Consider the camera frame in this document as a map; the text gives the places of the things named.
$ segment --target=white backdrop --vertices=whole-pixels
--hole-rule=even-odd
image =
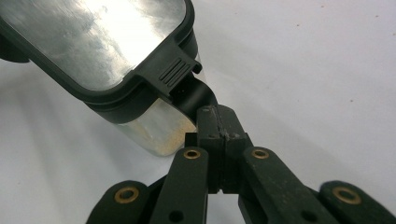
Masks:
[[[396,214],[396,2],[193,1],[206,79],[307,186],[361,187]],[[83,223],[151,156],[34,64],[0,62],[0,223]],[[209,197],[207,223],[242,223]]]

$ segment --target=black plastic frame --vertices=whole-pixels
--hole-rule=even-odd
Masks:
[[[198,74],[202,66],[194,60],[198,46],[192,30],[194,23],[192,2],[185,0],[185,4],[185,19],[175,31],[166,37],[136,69],[127,74],[119,85],[106,91],[90,91],[78,85],[1,18],[0,34],[20,48],[63,88],[110,122],[125,123],[138,118],[159,97],[194,121],[197,108],[203,104],[217,102],[206,84],[195,78],[191,79],[192,72]],[[191,90],[191,88],[180,87],[181,83],[192,85],[192,88],[202,95],[189,91],[193,99],[188,99],[181,90]]]

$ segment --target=white surface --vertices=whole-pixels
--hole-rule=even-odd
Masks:
[[[307,186],[355,184],[396,214],[396,3],[194,1],[207,82]],[[0,62],[0,223],[83,223],[155,158],[33,64]],[[207,223],[242,223],[210,196]]]

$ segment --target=brass grommet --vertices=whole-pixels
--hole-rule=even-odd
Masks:
[[[201,156],[201,152],[195,149],[189,149],[184,152],[184,157],[190,160],[197,159]]]
[[[139,196],[139,190],[136,187],[125,187],[119,189],[116,195],[114,195],[114,200],[117,203],[131,203]]]
[[[352,189],[346,187],[336,187],[332,189],[332,194],[340,201],[349,204],[360,204],[361,196]]]
[[[254,149],[251,152],[251,155],[254,156],[255,158],[261,159],[261,160],[262,159],[267,159],[268,157],[270,157],[270,154],[267,151],[263,150],[263,149]]]

